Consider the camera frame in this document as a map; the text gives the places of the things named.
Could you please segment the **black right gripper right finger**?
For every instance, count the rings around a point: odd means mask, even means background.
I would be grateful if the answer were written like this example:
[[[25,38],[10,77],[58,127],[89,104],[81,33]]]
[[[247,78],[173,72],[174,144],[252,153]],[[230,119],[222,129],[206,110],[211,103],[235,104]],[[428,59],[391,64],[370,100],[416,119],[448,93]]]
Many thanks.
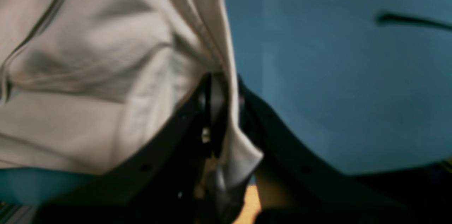
[[[327,164],[239,78],[241,126],[263,153],[257,224],[415,224],[410,210]]]

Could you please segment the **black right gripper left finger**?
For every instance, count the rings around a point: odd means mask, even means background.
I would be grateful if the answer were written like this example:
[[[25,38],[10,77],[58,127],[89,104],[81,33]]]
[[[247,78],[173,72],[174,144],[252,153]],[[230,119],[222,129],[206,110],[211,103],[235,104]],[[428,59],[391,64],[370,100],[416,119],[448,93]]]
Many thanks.
[[[136,154],[107,174],[44,203],[37,224],[193,224],[208,139],[226,120],[224,74],[205,74],[189,99]]]

